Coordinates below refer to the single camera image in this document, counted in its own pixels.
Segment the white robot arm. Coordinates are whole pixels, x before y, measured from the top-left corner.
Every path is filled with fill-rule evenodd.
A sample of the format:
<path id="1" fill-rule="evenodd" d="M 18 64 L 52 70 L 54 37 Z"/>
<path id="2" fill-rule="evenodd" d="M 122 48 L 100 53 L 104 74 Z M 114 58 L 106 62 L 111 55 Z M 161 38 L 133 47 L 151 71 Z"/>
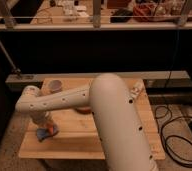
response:
<path id="1" fill-rule="evenodd" d="M 109 171 L 159 171 L 128 85 L 116 74 L 44 96 L 27 86 L 15 108 L 30 114 L 85 106 L 91 108 Z"/>

